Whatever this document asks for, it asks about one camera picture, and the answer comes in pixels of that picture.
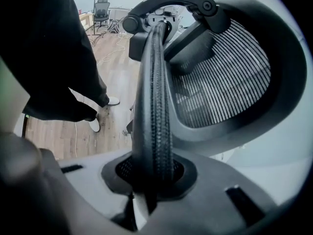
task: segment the shoe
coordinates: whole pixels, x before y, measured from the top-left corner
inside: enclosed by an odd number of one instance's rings
[[[100,131],[100,124],[97,118],[93,121],[89,121],[89,125],[94,132]]]
[[[108,105],[117,105],[119,104],[119,99],[114,96],[109,96],[109,103]]]

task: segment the hardwood floor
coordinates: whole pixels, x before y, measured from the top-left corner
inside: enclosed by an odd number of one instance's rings
[[[128,39],[122,39],[119,42],[120,45],[125,46],[124,51],[116,51],[107,57],[110,60],[101,62],[102,58],[110,52],[122,49],[121,46],[116,45],[119,40],[117,34],[107,33],[98,40],[96,46],[93,47],[93,52],[98,63],[99,73],[108,87],[108,95],[118,97],[120,104],[101,108],[93,101],[73,91],[77,100],[84,100],[85,104],[98,112],[100,131],[93,132],[88,122],[76,123],[77,142],[75,148],[74,122],[41,121],[30,117],[26,127],[27,139],[39,148],[51,150],[57,159],[75,158],[75,152],[77,157],[84,157],[121,148],[131,148],[131,137],[130,135],[125,137],[122,130],[130,121],[129,108],[135,99],[140,63],[128,57]]]

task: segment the person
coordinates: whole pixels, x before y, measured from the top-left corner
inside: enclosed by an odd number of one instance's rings
[[[30,94],[23,112],[41,120],[86,120],[98,132],[97,112],[69,88],[101,107],[119,99],[107,96],[74,0],[14,0],[8,9],[19,23],[9,26],[12,34],[1,29],[0,55]]]

